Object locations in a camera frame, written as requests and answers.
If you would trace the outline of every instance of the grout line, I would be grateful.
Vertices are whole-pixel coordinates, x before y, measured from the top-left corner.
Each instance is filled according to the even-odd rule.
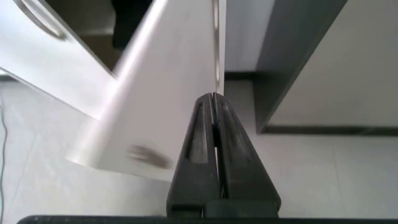
[[[335,164],[335,170],[336,170],[336,178],[337,178],[337,183],[338,183],[338,190],[340,191],[340,200],[341,200],[341,204],[343,206],[343,211],[344,211],[344,216],[345,218],[347,218],[347,211],[344,205],[344,200],[343,200],[343,192],[341,191],[341,183],[340,183],[340,178],[338,176],[338,169],[337,169],[337,161],[336,161],[336,155],[335,155],[335,149],[332,149],[332,153],[333,153],[333,162]]]
[[[14,192],[14,195],[12,196],[12,200],[11,200],[10,206],[9,206],[8,209],[6,209],[6,212],[4,213],[4,219],[7,219],[7,218],[8,218],[9,211],[11,211],[11,208],[14,206],[15,198],[17,197],[19,187],[21,186],[22,179],[24,178],[25,173],[26,173],[26,170],[27,170],[27,164],[29,163],[30,157],[31,157],[31,155],[32,155],[33,145],[34,145],[34,143],[36,142],[36,137],[37,137],[37,132],[35,132],[35,134],[34,134],[34,136],[33,136],[32,143],[30,144],[29,155],[28,155],[27,160],[26,160],[26,162],[25,162],[25,164],[24,164],[24,168],[23,168],[24,171],[22,172],[22,175],[21,175],[21,177],[19,178],[18,185],[17,185],[17,187],[16,187],[16,190],[15,190],[15,192]]]

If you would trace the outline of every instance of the floor tile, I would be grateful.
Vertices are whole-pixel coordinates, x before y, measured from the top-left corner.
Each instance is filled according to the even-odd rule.
[[[334,147],[347,216],[398,218],[398,139],[344,138]]]
[[[67,161],[67,151],[37,136],[10,223],[31,214],[165,215],[168,182],[83,167]]]
[[[344,217],[333,138],[257,135],[250,81],[225,83],[230,99],[281,199],[281,217]]]

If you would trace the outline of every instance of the white cabinet door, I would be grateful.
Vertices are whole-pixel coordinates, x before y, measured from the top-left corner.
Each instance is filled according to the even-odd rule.
[[[91,125],[88,136],[82,136],[84,141],[69,159],[99,169],[172,179],[195,101],[216,91],[213,3],[152,3],[119,61],[119,80],[107,111]],[[223,69],[223,55],[220,62]],[[137,154],[147,149],[167,165],[140,161],[147,152],[142,158]]]
[[[0,68],[99,118],[110,71],[46,4],[1,0]]]

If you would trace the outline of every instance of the door handle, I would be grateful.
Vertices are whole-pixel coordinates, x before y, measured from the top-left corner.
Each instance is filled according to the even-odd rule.
[[[14,0],[15,4],[18,6],[18,8],[25,14],[26,17],[28,17],[38,28],[40,28],[42,31],[47,33],[48,35],[64,41],[66,39],[66,35],[62,32],[61,29],[56,29],[57,32],[52,31],[49,29],[45,24],[43,24],[31,11],[30,9],[26,6],[24,0]]]

